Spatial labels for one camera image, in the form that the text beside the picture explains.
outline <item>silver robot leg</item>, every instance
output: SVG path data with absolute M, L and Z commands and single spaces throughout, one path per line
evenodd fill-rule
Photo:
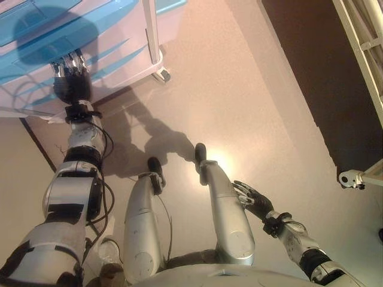
M 244 208 L 230 180 L 216 161 L 206 160 L 196 145 L 196 165 L 202 185 L 209 185 L 217 252 L 223 263 L 252 265 L 255 243 Z
M 143 173 L 130 195 L 124 231 L 124 274 L 129 283 L 140 282 L 164 268 L 152 208 L 154 196 L 161 193 L 164 185 L 161 172 Z

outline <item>blue panel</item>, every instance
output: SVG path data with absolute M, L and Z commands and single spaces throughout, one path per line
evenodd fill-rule
M 142 48 L 140 48 L 139 50 L 135 51 L 134 53 L 118 60 L 117 62 L 114 62 L 112 64 L 110 64 L 109 66 L 101 69 L 100 71 L 98 71 L 97 73 L 94 73 L 92 76 L 91 76 L 91 79 L 92 79 L 92 82 L 94 81 L 97 81 L 113 72 L 115 72 L 116 70 L 118 70 L 119 68 L 121 68 L 123 65 L 125 65 L 127 62 L 129 62 L 130 60 L 132 60 L 135 56 L 137 56 L 140 52 L 143 51 L 143 49 L 145 49 L 146 45 L 143 46 Z M 42 83 L 40 83 L 39 85 L 41 86 L 46 86 L 47 84 L 53 84 L 53 81 L 54 79 L 51 78 L 47 81 L 44 81 Z M 39 87 L 33 87 L 31 89 L 29 89 L 29 91 L 34 91 L 34 90 L 37 90 Z M 47 103 L 51 100 L 54 100 L 56 99 L 56 95 L 55 94 L 49 94 L 48 96 L 42 98 L 42 99 L 38 99 L 36 101 L 34 101 L 33 103 L 30 103 L 26 106 L 23 107 L 23 109 L 30 109 L 31 107 L 33 106 L 37 106 L 37 105 L 41 105 L 43 103 Z
M 86 61 L 86 63 L 87 63 L 88 65 L 91 65 L 91 64 L 97 62 L 99 59 L 101 59 L 101 58 L 103 58 L 103 57 L 109 55 L 110 53 L 112 53 L 113 51 L 115 51 L 116 49 L 118 49 L 119 47 L 121 47 L 121 45 L 123 45 L 124 43 L 126 43 L 126 41 L 127 41 L 127 40 L 122 41 L 122 42 L 118 43 L 116 46 L 110 48 L 109 50 L 106 50 L 106 51 L 104 51 L 104 52 L 98 54 L 97 56 L 90 58 L 89 60 Z M 29 89 L 27 89 L 27 90 L 25 90 L 25 91 L 23 91 L 23 92 L 21 92 L 21 93 L 15 95 L 15 97 L 21 96 L 22 94 L 32 93 L 33 91 L 37 91 L 37 90 L 39 90 L 39 89 L 41 89 L 41 88 L 43 88 L 43 87 L 47 87 L 47 86 L 53 85 L 53 82 L 54 82 L 54 79 L 53 79 L 53 78 L 50 78 L 50 79 L 48 79 L 48 80 L 46 80 L 46 81 L 43 81 L 43 82 L 41 82 L 41 83 L 38 83 L 36 86 L 34 86 L 34 87 L 32 87 L 32 88 L 29 88 Z
M 146 45 L 143 46 L 142 48 L 140 48 L 139 50 L 135 51 L 134 53 L 132 53 L 132 54 L 130 54 L 130 55 L 124 57 L 124 58 L 121 58 L 117 62 L 115 62 L 113 64 L 110 64 L 109 66 L 101 69 L 97 73 L 94 73 L 92 75 L 92 81 L 96 81 L 98 79 L 101 79 L 101 78 L 107 76 L 110 73 L 113 73 L 115 70 L 117 70 L 118 68 L 122 67 L 127 62 L 132 60 L 135 56 L 137 56 L 145 47 L 146 47 Z
M 26 75 L 76 48 L 87 45 L 127 15 L 138 1 L 108 2 L 2 56 L 0 84 Z
M 157 15 L 169 12 L 182 5 L 185 5 L 187 0 L 156 0 L 156 12 Z
M 80 2 L 81 0 L 27 0 L 1 13 L 0 27 L 7 28 L 0 30 L 0 47 L 35 31 Z

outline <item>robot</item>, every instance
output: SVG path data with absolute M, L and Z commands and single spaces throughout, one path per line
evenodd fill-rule
M 0 286 L 82 286 L 83 262 L 108 223 L 102 173 L 108 134 L 101 127 L 101 114 L 89 101 L 84 58 L 77 50 L 52 67 L 54 90 L 68 104 L 69 150 L 45 193 L 45 221 L 28 233 L 0 269 Z M 206 159 L 202 143 L 195 147 L 194 163 L 200 183 L 209 186 L 217 247 L 208 252 L 205 264 L 174 264 L 174 268 L 166 264 L 152 208 L 153 197 L 166 182 L 158 159 L 150 158 L 149 172 L 138 176 L 127 205 L 123 253 L 127 282 L 136 286 L 364 286 L 332 261 L 290 213 L 274 211 L 271 201 L 247 184 L 231 183 L 216 161 Z M 105 215 L 96 219 L 101 205 Z M 262 221 L 267 234 L 282 242 L 310 282 L 252 266 L 255 244 L 245 209 Z M 89 242 L 85 228 L 95 219 L 104 219 L 105 224 Z

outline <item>black cable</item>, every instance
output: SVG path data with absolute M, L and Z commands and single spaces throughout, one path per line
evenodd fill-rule
M 112 152 L 113 152 L 113 149 L 114 149 L 114 141 L 112 139 L 112 137 L 107 133 L 106 130 L 104 130 L 103 128 L 99 127 L 97 124 L 91 122 L 91 121 L 87 121 L 87 120 L 83 120 L 84 122 L 86 123 L 89 123 L 91 124 L 92 126 L 94 126 L 95 128 L 97 128 L 98 130 L 100 130 L 105 138 L 105 148 L 104 148 L 104 151 L 102 153 L 102 160 L 104 160 L 105 158 L 107 158 Z M 110 140 L 111 142 L 111 150 L 109 151 L 109 153 L 107 155 L 106 154 L 106 151 L 107 151 L 107 148 L 108 148 L 108 139 Z M 113 193 L 113 190 L 111 189 L 111 187 L 105 182 L 105 177 L 104 177 L 104 173 L 102 170 L 100 170 L 100 174 L 101 174 L 101 180 L 102 180 L 102 202 L 103 202 L 103 205 L 104 205 L 104 215 L 94 221 L 90 221 L 87 223 L 87 226 L 91 225 L 93 228 L 95 228 L 94 224 L 97 223 L 97 222 L 100 222 L 102 220 L 105 220 L 104 222 L 104 226 L 103 228 L 101 229 L 101 231 L 96 235 L 96 238 L 94 239 L 94 241 L 92 241 L 92 243 L 89 245 L 89 247 L 85 250 L 85 253 L 84 253 L 84 257 L 83 257 L 83 263 L 85 262 L 85 259 L 86 257 L 88 256 L 88 253 L 89 251 L 91 250 L 91 248 L 95 245 L 95 243 L 97 242 L 97 240 L 100 239 L 100 237 L 103 235 L 103 233 L 105 232 L 105 230 L 107 229 L 107 226 L 108 226 L 108 215 L 109 213 L 112 211 L 113 209 L 113 206 L 114 206 L 114 202 L 115 202 L 115 198 L 114 198 L 114 193 Z M 105 187 L 108 188 L 110 194 L 111 194 L 111 197 L 112 197 L 112 203 L 111 203 L 111 206 L 110 208 L 108 209 L 107 208 L 107 199 L 106 199 L 106 192 L 105 192 Z
M 168 260 L 167 262 L 169 262 L 170 260 L 170 254 L 172 252 L 172 244 L 173 244 L 173 222 L 172 222 L 172 217 L 169 215 L 169 212 L 168 212 L 168 209 L 166 208 L 166 205 L 164 204 L 161 196 L 157 195 L 158 198 L 161 200 L 162 202 L 162 205 L 163 207 L 165 208 L 165 212 L 166 212 L 166 215 L 168 216 L 168 220 L 169 220 L 169 226 L 170 226 L 170 242 L 169 242 L 169 249 L 168 249 Z
M 113 207 L 114 207 L 114 202 L 115 202 L 114 192 L 113 192 L 112 188 L 111 188 L 106 182 L 104 182 L 104 184 L 105 184 L 105 187 L 106 187 L 106 188 L 108 189 L 108 191 L 110 192 L 110 195 L 111 195 L 111 197 L 112 197 L 112 203 L 110 204 L 110 207 L 109 207 L 108 212 L 107 212 L 106 214 L 102 215 L 102 216 L 101 216 L 100 218 L 98 218 L 98 219 L 95 219 L 94 221 L 90 221 L 90 222 L 88 222 L 88 223 L 86 224 L 86 226 L 90 226 L 90 225 L 93 225 L 93 224 L 95 224 L 95 223 L 97 223 L 97 222 L 102 221 L 102 220 L 105 218 L 105 216 L 108 216 L 108 215 L 111 213 L 111 211 L 112 211 L 112 209 L 113 209 Z
M 105 138 L 105 149 L 104 149 L 104 152 L 102 153 L 102 159 L 105 159 L 107 158 L 109 155 L 111 155 L 111 153 L 113 152 L 114 150 L 114 141 L 112 139 L 112 137 L 109 135 L 109 133 L 104 130 L 103 128 L 99 127 L 97 124 L 91 122 L 91 121 L 87 121 L 87 120 L 84 120 L 86 123 L 88 124 L 91 124 L 92 126 L 94 126 L 95 128 L 97 128 L 98 130 L 100 130 L 100 132 L 102 132 L 104 138 Z M 106 152 L 107 152 L 107 148 L 108 148 L 108 139 L 110 140 L 111 144 L 112 144 L 112 147 L 109 151 L 109 153 L 107 155 Z
M 102 172 L 102 170 L 100 171 L 100 173 L 101 173 L 101 179 L 102 179 L 102 183 L 103 183 L 102 184 L 102 202 L 104 204 L 104 212 L 105 212 L 105 214 L 107 214 L 108 213 L 108 208 L 107 208 L 107 199 L 105 197 L 105 178 L 104 178 L 104 173 Z M 107 229 L 107 226 L 108 226 L 108 216 L 105 217 L 104 227 L 101 229 L 100 233 L 96 236 L 94 241 L 92 241 L 90 246 L 85 250 L 84 257 L 83 257 L 83 264 L 85 262 L 86 257 L 88 256 L 89 251 L 95 245 L 97 240 L 100 239 L 101 235 L 103 235 L 103 233 Z

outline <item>beige floor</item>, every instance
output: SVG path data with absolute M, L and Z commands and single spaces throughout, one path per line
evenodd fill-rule
M 105 173 L 117 197 L 108 232 L 120 245 L 136 175 L 155 155 L 168 182 L 162 197 L 173 219 L 172 256 L 215 246 L 208 189 L 199 185 L 190 162 L 193 145 L 203 142 L 208 158 L 218 160 L 230 179 L 249 183 L 276 210 L 292 213 L 331 258 L 367 286 L 382 286 L 383 247 L 377 237 L 383 227 L 382 190 L 344 190 L 336 182 L 336 167 L 262 3 L 189 1 L 178 39 L 163 49 L 169 83 L 144 79 L 98 107 L 115 141 Z M 30 123 L 59 163 L 69 127 Z M 305 278 L 261 222 L 249 220 L 255 265 Z M 167 253 L 169 226 L 162 209 L 159 227 Z M 92 256 L 86 280 L 97 272 Z

